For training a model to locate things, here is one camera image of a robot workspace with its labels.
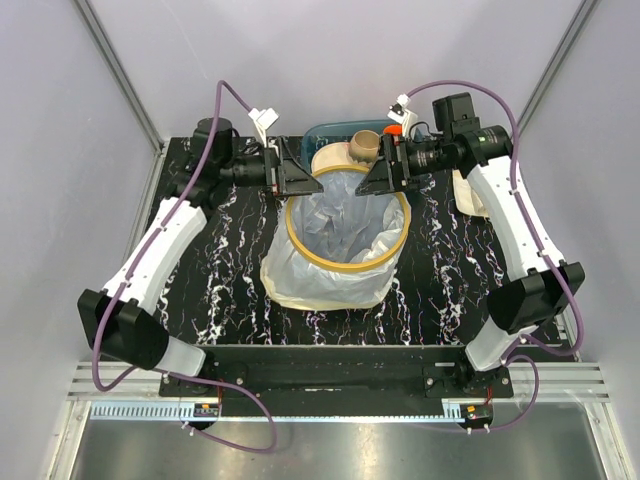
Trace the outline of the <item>aluminium frame rail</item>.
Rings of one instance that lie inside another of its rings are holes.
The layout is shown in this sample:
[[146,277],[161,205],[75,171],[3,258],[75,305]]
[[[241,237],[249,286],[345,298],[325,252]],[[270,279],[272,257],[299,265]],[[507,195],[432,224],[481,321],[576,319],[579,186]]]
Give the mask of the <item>aluminium frame rail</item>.
[[[526,362],[515,362],[509,367],[509,380],[500,381],[501,386],[512,389],[512,399],[524,403],[534,389],[538,390],[540,402],[600,402],[609,401],[600,367],[595,363],[538,363],[533,371]],[[69,400],[159,400],[159,391],[164,385],[160,373],[135,370],[113,389],[101,392],[92,380],[91,365],[77,365],[71,386],[66,394]]]

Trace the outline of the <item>cream translucent trash bag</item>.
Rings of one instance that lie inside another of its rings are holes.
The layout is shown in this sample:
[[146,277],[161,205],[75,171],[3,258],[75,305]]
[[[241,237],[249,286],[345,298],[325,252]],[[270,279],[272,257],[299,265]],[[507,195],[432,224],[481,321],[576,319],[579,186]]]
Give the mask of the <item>cream translucent trash bag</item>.
[[368,309],[389,292],[411,222],[401,193],[356,196],[362,166],[314,177],[324,191],[284,202],[260,267],[268,297],[306,311]]

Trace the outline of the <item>beige brown ceramic mug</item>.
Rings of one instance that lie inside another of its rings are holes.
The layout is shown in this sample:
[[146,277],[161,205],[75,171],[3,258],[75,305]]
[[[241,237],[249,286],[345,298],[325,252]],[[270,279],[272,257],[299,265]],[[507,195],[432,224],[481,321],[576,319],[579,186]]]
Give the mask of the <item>beige brown ceramic mug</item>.
[[358,165],[370,166],[378,156],[380,136],[371,130],[356,132],[348,146],[351,161]]

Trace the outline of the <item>right connector box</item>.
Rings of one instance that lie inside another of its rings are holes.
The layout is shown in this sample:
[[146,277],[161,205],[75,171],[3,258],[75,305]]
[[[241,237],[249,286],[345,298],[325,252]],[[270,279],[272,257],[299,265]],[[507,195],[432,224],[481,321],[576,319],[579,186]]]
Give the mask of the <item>right connector box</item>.
[[468,404],[461,407],[462,427],[466,430],[489,429],[494,418],[491,403]]

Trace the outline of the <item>left connector box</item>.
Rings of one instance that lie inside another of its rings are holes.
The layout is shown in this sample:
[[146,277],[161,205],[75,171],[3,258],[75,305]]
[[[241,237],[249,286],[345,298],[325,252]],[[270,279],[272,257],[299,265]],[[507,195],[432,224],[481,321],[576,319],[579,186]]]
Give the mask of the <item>left connector box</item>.
[[196,402],[193,407],[193,417],[197,419],[214,419],[220,416],[220,408],[217,403]]

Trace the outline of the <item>cream pink floral plate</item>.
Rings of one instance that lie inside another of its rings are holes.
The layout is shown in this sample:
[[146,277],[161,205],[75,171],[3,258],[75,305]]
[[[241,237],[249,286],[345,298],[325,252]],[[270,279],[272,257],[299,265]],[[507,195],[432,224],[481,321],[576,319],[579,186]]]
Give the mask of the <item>cream pink floral plate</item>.
[[335,142],[320,148],[311,160],[311,171],[315,173],[334,166],[370,167],[369,162],[352,157],[349,148],[349,142]]

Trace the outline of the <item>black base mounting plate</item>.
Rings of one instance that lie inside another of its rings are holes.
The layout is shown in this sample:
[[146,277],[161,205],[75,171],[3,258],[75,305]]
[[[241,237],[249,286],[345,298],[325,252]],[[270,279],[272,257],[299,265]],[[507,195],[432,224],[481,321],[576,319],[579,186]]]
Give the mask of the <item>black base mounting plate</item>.
[[508,370],[474,373],[459,346],[207,347],[205,375],[256,393],[391,391],[427,398],[508,399]]

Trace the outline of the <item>teal plastic basket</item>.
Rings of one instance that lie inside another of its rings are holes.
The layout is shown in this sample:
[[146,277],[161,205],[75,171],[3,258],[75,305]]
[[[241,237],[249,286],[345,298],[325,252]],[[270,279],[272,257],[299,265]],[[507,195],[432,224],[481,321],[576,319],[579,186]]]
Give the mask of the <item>teal plastic basket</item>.
[[300,164],[311,171],[311,162],[315,153],[322,147],[336,143],[348,142],[361,130],[371,130],[381,134],[384,128],[391,125],[390,120],[357,120],[325,123],[312,127],[302,137],[300,144]]

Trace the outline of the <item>connector box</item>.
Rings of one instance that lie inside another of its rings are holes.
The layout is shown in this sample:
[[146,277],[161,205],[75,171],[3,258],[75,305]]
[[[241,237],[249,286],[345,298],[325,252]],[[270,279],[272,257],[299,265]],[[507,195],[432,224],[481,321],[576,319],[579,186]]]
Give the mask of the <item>connector box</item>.
[[468,404],[461,407],[462,427],[466,430],[489,429],[494,418],[491,403]]
[[193,407],[193,417],[197,419],[214,419],[220,416],[220,408],[217,403],[196,402]]

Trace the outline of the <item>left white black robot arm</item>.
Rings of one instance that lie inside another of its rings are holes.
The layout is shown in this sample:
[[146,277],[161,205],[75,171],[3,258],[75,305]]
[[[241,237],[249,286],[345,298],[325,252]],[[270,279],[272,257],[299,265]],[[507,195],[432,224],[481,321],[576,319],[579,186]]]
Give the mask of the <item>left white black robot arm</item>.
[[290,154],[286,141],[261,140],[239,150],[229,120],[201,120],[190,140],[199,163],[176,175],[155,219],[125,264],[98,291],[85,290],[78,311],[94,356],[143,370],[181,375],[196,396],[215,386],[205,352],[173,336],[155,319],[164,285],[192,241],[236,187],[259,187],[275,197],[320,193],[322,184]]

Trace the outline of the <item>roll of cream trash bags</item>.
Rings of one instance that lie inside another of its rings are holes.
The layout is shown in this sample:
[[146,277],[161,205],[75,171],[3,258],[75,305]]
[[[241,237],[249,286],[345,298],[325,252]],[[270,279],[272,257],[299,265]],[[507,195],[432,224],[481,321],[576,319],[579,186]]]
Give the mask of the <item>roll of cream trash bags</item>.
[[458,170],[452,171],[452,184],[456,208],[464,215],[488,218],[489,213],[479,196]]

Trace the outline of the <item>orange cup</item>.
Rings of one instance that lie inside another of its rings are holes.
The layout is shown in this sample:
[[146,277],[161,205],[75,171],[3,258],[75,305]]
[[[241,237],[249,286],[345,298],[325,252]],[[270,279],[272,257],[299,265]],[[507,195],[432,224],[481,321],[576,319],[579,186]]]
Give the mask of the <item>orange cup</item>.
[[388,125],[383,130],[384,134],[390,135],[401,135],[402,134],[402,126],[398,124]]

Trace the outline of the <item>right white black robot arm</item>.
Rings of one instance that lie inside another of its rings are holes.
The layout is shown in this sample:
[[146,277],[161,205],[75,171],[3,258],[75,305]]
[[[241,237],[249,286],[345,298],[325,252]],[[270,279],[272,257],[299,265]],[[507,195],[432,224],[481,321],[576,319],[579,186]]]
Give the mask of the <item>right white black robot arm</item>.
[[548,238],[534,211],[515,160],[516,136],[504,127],[482,126],[464,92],[434,101],[437,133],[414,139],[416,115],[400,95],[388,116],[399,134],[382,136],[358,196],[406,192],[425,174],[456,170],[479,197],[506,260],[508,281],[487,297],[488,318],[448,375],[463,395],[486,392],[508,355],[539,326],[561,314],[585,280],[580,263],[569,263]]

